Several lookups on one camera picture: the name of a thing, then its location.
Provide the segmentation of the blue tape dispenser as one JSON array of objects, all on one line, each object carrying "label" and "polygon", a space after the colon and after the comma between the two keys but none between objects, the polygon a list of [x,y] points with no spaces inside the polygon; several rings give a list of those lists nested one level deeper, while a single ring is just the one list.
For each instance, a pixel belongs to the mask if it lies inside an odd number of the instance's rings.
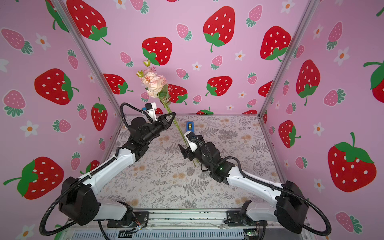
[{"label": "blue tape dispenser", "polygon": [[194,132],[195,131],[195,124],[194,124],[194,122],[192,122],[192,121],[187,122],[186,129],[187,129],[187,132],[188,131]]}]

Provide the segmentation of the pink artificial flower bouquet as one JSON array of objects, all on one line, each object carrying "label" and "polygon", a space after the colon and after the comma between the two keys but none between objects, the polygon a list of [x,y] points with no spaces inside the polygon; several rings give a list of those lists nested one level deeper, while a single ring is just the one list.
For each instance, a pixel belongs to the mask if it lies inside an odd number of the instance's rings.
[{"label": "pink artificial flower bouquet", "polygon": [[147,68],[138,71],[136,75],[141,79],[147,94],[152,98],[159,99],[167,112],[171,113],[171,96],[169,93],[169,84],[167,79],[156,73],[156,67],[151,67],[150,60],[143,61],[143,64]]}]

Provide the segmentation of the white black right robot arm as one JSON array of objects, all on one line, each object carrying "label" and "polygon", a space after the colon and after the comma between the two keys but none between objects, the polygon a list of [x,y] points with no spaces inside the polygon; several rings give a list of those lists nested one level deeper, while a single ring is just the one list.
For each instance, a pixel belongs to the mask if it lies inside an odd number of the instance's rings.
[{"label": "white black right robot arm", "polygon": [[179,148],[185,159],[198,160],[202,171],[208,172],[216,182],[243,189],[270,204],[269,211],[262,214],[256,211],[255,205],[247,203],[242,212],[245,221],[278,222],[296,234],[305,228],[310,204],[296,184],[290,181],[274,183],[246,173],[237,158],[222,158],[216,146],[212,142],[204,142],[201,136],[191,137],[187,148]]}]

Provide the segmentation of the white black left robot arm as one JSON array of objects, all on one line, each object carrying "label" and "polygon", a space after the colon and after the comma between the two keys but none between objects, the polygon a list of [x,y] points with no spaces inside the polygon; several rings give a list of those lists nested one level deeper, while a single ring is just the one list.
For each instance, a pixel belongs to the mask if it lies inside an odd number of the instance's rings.
[{"label": "white black left robot arm", "polygon": [[133,208],[124,203],[101,203],[96,196],[102,188],[122,170],[137,162],[147,152],[151,141],[172,125],[176,113],[161,115],[153,123],[142,117],[132,120],[127,142],[117,148],[106,162],[79,178],[67,178],[62,187],[66,193],[59,202],[59,211],[80,226],[93,221],[116,221],[122,226],[131,226],[135,215]]}]

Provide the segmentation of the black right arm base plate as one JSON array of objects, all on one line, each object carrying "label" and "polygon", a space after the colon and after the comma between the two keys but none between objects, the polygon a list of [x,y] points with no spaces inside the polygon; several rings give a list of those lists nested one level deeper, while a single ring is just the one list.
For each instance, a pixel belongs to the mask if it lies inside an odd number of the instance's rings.
[{"label": "black right arm base plate", "polygon": [[267,221],[256,222],[240,211],[227,211],[226,215],[224,224],[230,227],[266,227],[268,225]]}]

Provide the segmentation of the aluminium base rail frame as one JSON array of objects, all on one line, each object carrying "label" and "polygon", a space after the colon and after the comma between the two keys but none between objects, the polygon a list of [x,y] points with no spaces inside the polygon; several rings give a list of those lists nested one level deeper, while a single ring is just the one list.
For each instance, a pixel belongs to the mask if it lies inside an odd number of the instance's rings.
[{"label": "aluminium base rail frame", "polygon": [[314,234],[303,230],[294,234],[277,222],[267,221],[266,227],[230,227],[224,224],[227,211],[239,209],[137,209],[150,212],[145,228],[134,234],[132,229],[107,228],[108,221],[102,223],[111,240],[257,240],[264,235],[265,240],[315,240]]}]

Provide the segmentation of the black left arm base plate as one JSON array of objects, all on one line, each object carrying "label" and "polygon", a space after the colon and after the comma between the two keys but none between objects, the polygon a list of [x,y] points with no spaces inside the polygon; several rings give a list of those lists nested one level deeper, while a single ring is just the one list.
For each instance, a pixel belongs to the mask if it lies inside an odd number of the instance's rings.
[{"label": "black left arm base plate", "polygon": [[150,216],[150,212],[134,211],[132,213],[126,214],[122,220],[119,220],[119,221],[109,220],[107,224],[107,228],[133,229],[138,226],[145,228],[148,224],[149,216]]}]

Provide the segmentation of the aluminium corner post left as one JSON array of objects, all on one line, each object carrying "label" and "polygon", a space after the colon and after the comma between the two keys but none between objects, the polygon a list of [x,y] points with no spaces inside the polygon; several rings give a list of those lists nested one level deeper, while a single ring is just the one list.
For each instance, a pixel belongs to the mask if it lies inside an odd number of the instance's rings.
[{"label": "aluminium corner post left", "polygon": [[111,89],[109,88],[109,85],[99,68],[95,58],[92,55],[92,52],[88,48],[86,42],[84,41],[83,36],[80,34],[79,30],[76,27],[75,22],[70,17],[70,13],[66,6],[66,1],[60,1],[60,0],[53,0],[53,5],[58,11],[58,14],[62,18],[64,24],[67,26],[69,33],[73,37],[75,43],[77,44],[78,48],[80,49],[83,57],[85,58],[89,68],[91,69],[92,73],[96,77],[99,85],[103,89],[107,99],[112,104],[112,106],[115,109],[115,112],[119,115],[121,118],[121,111],[120,111],[120,105],[118,104],[118,101],[114,97],[114,94],[112,93]]}]

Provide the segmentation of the aluminium corner post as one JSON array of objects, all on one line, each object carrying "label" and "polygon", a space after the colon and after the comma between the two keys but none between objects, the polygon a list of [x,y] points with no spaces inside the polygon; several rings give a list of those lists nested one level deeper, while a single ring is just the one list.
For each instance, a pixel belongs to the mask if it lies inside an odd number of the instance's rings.
[{"label": "aluminium corner post", "polygon": [[272,82],[272,85],[271,85],[271,88],[267,94],[267,98],[265,100],[265,103],[263,104],[262,109],[261,109],[260,113],[258,114],[258,117],[260,120],[265,115],[265,112],[267,111],[267,109],[269,107],[269,104],[272,100],[272,97],[274,96],[275,92],[277,91],[277,88],[279,87],[279,84],[280,84],[280,82],[281,82],[281,80],[282,80],[282,78],[283,78],[283,76],[287,70],[288,64],[292,60],[294,51],[295,51],[296,47],[299,45],[299,43],[300,43],[308,25],[309,25],[309,23],[311,22],[311,19],[312,19],[313,15],[315,14],[316,9],[318,8],[319,4],[320,4],[320,1],[318,1],[318,0],[316,0],[316,1],[313,0],[313,1],[308,2],[307,7],[303,13],[303,16],[302,16],[301,20],[299,21],[299,24],[296,28],[296,31],[295,31],[294,35],[292,36],[292,40],[291,40],[291,43],[288,47],[288,50],[284,54],[284,58],[282,60],[282,63],[280,64],[278,71],[276,73],[276,76]]},{"label": "aluminium corner post", "polygon": [[109,88],[109,85],[99,68],[95,58],[92,55],[92,52],[88,48],[86,42],[84,41],[83,36],[80,34],[79,30],[76,27],[75,22],[70,17],[70,13],[66,6],[66,1],[60,1],[60,0],[53,0],[53,5],[58,11],[58,14],[62,18],[64,24],[67,26],[69,33],[73,37],[75,43],[77,44],[78,48],[80,49],[83,57],[85,58],[89,68],[91,69],[92,73],[96,77],[99,85],[103,89],[107,99],[112,104],[112,106],[115,109],[115,112],[119,115],[121,118],[121,111],[120,111],[120,105],[118,104],[118,101],[114,97],[114,94],[112,93],[111,89]]}]

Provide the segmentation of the aluminium corner post right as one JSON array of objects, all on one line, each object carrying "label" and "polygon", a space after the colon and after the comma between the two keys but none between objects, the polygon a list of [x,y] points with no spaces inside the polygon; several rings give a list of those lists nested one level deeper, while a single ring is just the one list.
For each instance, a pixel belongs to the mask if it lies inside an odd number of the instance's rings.
[{"label": "aluminium corner post right", "polygon": [[308,2],[307,7],[303,13],[303,16],[302,16],[301,20],[299,21],[299,24],[296,28],[296,31],[295,31],[294,35],[292,36],[292,40],[291,40],[291,43],[288,47],[288,50],[284,54],[284,58],[282,60],[282,63],[280,64],[278,71],[276,73],[276,76],[272,82],[272,85],[271,85],[271,88],[267,94],[267,98],[265,100],[265,103],[263,104],[262,109],[261,109],[260,113],[258,114],[258,117],[260,120],[265,115],[265,112],[267,111],[267,109],[269,107],[269,104],[272,100],[272,97],[274,96],[275,92],[277,91],[277,88],[279,87],[279,84],[280,84],[280,82],[281,82],[281,80],[282,80],[282,78],[283,78],[283,76],[287,70],[288,64],[292,60],[294,51],[295,51],[296,47],[299,45],[299,43],[300,43],[308,25],[309,25],[309,23],[311,22],[311,19],[312,19],[313,15],[315,14],[316,9],[318,8],[319,4],[320,4],[320,1],[318,1],[318,0],[316,0],[316,1],[313,0],[313,1]]}]

